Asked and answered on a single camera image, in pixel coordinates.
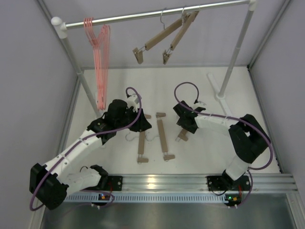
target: metal rod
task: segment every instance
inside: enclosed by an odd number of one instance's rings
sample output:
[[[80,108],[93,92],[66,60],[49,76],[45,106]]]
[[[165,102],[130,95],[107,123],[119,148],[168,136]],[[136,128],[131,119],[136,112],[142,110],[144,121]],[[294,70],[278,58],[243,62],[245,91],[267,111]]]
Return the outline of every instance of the metal rod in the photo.
[[[241,32],[239,34],[239,37],[238,37],[238,40],[237,40],[237,43],[236,43],[233,55],[232,55],[230,63],[229,63],[229,67],[228,67],[227,72],[226,72],[225,77],[224,77],[223,85],[221,86],[220,92],[217,94],[218,98],[223,98],[224,97],[224,91],[225,91],[225,89],[226,89],[226,87],[228,85],[228,82],[229,82],[232,70],[234,68],[234,65],[235,65],[238,53],[240,51],[240,47],[242,46],[242,43],[243,43],[243,40],[244,40],[244,36],[246,35],[246,32],[247,32],[248,26],[250,24],[250,21],[251,21],[253,13],[254,13],[254,10],[248,10],[248,12],[247,12],[247,15],[246,15],[246,18],[244,20],[244,24],[243,24],[242,30],[241,30]]]
[[[96,19],[92,21],[92,25],[103,25],[103,24],[110,24],[115,22],[121,21],[130,21],[142,18],[152,18],[152,17],[160,17],[164,15],[170,14],[177,14],[184,12],[193,12],[193,11],[200,11],[205,9],[213,9],[225,6],[236,6],[242,4],[249,4],[250,0],[235,0],[235,1],[224,1],[224,2],[217,2],[217,3],[209,3],[203,5],[196,5],[196,6],[188,6],[188,7],[179,7],[173,9],[166,9],[166,10],[157,10],[157,11],[149,11],[149,12],[142,12],[142,13],[135,13],[135,14],[127,14],[122,16],[116,16],[111,18],[103,18],[103,19]],[[66,28],[75,29],[75,28],[82,28],[84,26],[84,22],[74,22],[74,23],[66,23]]]
[[[84,87],[84,90],[85,90],[85,92],[86,92],[86,94],[88,96],[88,99],[89,99],[89,101],[91,103],[91,106],[93,107],[93,110],[94,110],[96,116],[97,117],[100,116],[100,113],[99,113],[99,111],[97,109],[97,106],[96,106],[95,99],[94,99],[94,97],[93,97],[93,95],[91,93],[90,87],[88,86],[87,81],[86,81],[86,79],[84,77],[84,73],[81,70],[81,67],[79,66],[79,64],[78,64],[78,62],[77,62],[77,60],[75,58],[75,54],[73,52],[73,49],[71,47],[71,44],[70,44],[68,38],[67,37],[63,38],[63,39],[61,39],[61,41],[62,41],[62,44],[63,44],[63,46],[65,47],[65,49],[66,49],[66,51],[68,53],[68,56],[69,56],[69,58],[71,60],[71,63],[72,63],[72,66],[75,69],[76,74],[77,74],[77,76],[78,76],[82,86]]]
[[[262,52],[263,48],[265,47],[266,43],[268,42],[269,38],[271,37],[273,31],[275,30],[276,26],[278,25],[280,19],[283,17],[284,13],[287,11],[288,7],[290,6],[290,3],[292,0],[285,0],[282,4],[279,12],[277,13],[276,17],[274,18],[272,24],[270,25],[267,33],[265,34],[264,38],[261,40],[260,45],[258,49],[256,50],[255,54],[253,55],[248,68],[251,69],[253,65],[255,64],[258,56]]]

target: white rack pole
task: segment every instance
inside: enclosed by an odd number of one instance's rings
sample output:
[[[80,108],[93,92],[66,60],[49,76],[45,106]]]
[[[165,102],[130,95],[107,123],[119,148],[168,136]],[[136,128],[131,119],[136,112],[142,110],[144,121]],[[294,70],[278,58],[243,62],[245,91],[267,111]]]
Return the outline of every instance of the white rack pole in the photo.
[[[227,72],[225,74],[223,85],[221,86],[221,89],[220,89],[219,93],[216,95],[218,99],[223,99],[224,98],[224,91],[225,91],[225,89],[228,85],[230,76],[232,74],[232,70],[234,68],[237,56],[239,54],[240,48],[241,48],[243,40],[244,40],[244,36],[246,35],[247,29],[249,27],[249,24],[250,24],[250,21],[251,21],[251,18],[252,18],[252,15],[254,13],[255,8],[256,8],[256,0],[252,0],[250,2],[249,9],[248,9],[246,18],[244,20],[244,24],[242,26],[242,30],[239,34],[239,37],[238,37],[233,55],[231,57],[229,67],[228,67]]]
[[[158,10],[158,11],[150,11],[150,12],[143,12],[143,13],[135,13],[135,14],[128,14],[122,15],[117,17],[111,18],[103,18],[103,19],[96,19],[92,20],[92,25],[103,25],[103,24],[110,24],[114,22],[121,22],[121,21],[130,21],[142,18],[152,18],[152,17],[160,17],[170,14],[177,14],[183,12],[193,12],[193,11],[201,11],[206,9],[212,8],[219,8],[225,6],[236,6],[242,4],[250,4],[251,0],[235,0],[235,1],[224,1],[224,2],[217,2],[217,3],[209,3],[203,5],[196,5],[196,6],[186,6],[186,7],[179,7],[167,10]],[[65,25],[66,29],[75,29],[75,28],[82,28],[84,27],[84,22],[74,22],[74,23],[67,23]]]
[[[77,74],[82,86],[84,87],[84,90],[85,90],[85,92],[88,96],[88,99],[91,103],[91,106],[92,106],[96,116],[97,117],[101,116],[98,109],[97,109],[96,102],[95,102],[95,99],[94,99],[94,97],[91,93],[90,87],[88,86],[87,81],[84,77],[84,73],[81,70],[81,67],[80,67],[80,65],[78,64],[78,62],[75,58],[74,51],[73,51],[73,49],[71,47],[71,44],[68,40],[67,30],[64,28],[64,23],[58,17],[52,18],[51,23],[54,26],[59,38],[62,40],[62,44],[67,51],[67,54],[68,54],[68,56],[70,58],[70,61],[71,61],[71,64],[72,64],[73,68],[75,69],[76,74]]]

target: black mounting bracket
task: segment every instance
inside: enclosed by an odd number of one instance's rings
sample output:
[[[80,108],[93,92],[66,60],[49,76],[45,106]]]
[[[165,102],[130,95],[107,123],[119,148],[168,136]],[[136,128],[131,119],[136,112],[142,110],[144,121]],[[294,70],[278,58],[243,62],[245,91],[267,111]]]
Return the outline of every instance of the black mounting bracket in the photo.
[[[228,187],[223,180],[223,176],[207,176],[208,181],[208,188],[209,191],[226,191]],[[231,191],[238,191],[239,186],[241,187],[242,191],[249,191],[250,190],[250,181],[249,177],[244,175],[234,181],[232,187],[230,188]]]
[[[123,177],[122,176],[108,176],[104,187],[100,187],[99,185],[95,187],[88,187],[85,190],[91,191],[122,191],[123,185]]]

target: hanger on floor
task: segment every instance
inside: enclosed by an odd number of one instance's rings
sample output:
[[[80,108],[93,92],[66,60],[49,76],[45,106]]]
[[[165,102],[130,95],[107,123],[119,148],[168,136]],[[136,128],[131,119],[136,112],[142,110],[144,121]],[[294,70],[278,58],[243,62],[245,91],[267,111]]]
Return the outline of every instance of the hanger on floor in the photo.
[[[188,17],[191,15],[191,14],[186,14],[186,13],[183,12],[182,17],[180,19],[176,20],[173,24],[169,25],[168,27],[165,27],[165,24],[162,21],[163,11],[161,12],[161,16],[160,16],[160,22],[163,24],[163,31],[161,31],[156,36],[151,38],[148,42],[146,42],[145,45],[142,48],[140,48],[140,49],[135,48],[132,51],[139,64],[143,63],[143,52],[144,51],[150,50],[152,47],[157,45],[159,42],[161,42],[163,39],[165,39],[167,36],[169,36],[175,30],[177,30],[180,26],[182,26],[182,24],[185,20],[188,20]]]
[[[181,30],[177,33],[177,35],[175,36],[174,40],[171,43],[171,46],[168,50],[164,50],[163,52],[163,64],[166,64],[168,59],[171,57],[172,52],[174,51],[174,49],[177,47],[179,41],[181,40],[181,38],[184,36],[184,34],[186,33],[187,29],[190,27],[191,23],[194,22],[195,18],[197,17],[199,11],[195,11],[192,12],[188,18],[186,19],[186,21],[183,21],[183,11],[182,10],[182,28]]]

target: white pipe connector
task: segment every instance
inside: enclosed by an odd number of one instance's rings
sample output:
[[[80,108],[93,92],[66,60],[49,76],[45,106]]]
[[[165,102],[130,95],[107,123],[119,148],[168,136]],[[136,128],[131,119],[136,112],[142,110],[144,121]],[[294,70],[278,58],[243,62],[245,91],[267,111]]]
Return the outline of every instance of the white pipe connector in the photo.
[[[257,6],[257,1],[256,0],[250,0],[249,11],[254,11],[256,9],[256,6]]]
[[[51,24],[54,26],[54,29],[57,32],[57,35],[60,39],[67,38],[67,28],[66,24],[62,22],[62,20],[59,17],[54,17],[51,19]]]

